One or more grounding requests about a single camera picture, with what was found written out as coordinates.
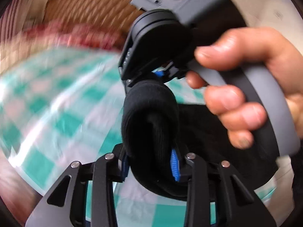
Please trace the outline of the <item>person's right hand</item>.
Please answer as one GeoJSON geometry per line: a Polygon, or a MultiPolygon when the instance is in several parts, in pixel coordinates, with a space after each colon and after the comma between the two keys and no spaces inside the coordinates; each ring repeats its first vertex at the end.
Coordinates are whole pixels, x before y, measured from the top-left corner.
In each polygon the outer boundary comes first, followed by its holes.
{"type": "MultiPolygon", "coordinates": [[[[281,86],[295,128],[302,137],[302,55],[273,28],[239,28],[227,31],[217,42],[195,51],[204,67],[224,71],[241,63],[264,62],[281,86]]],[[[258,103],[247,103],[235,86],[208,86],[204,93],[208,109],[228,130],[233,146],[246,149],[253,144],[252,131],[266,121],[266,111],[258,103]]]]}

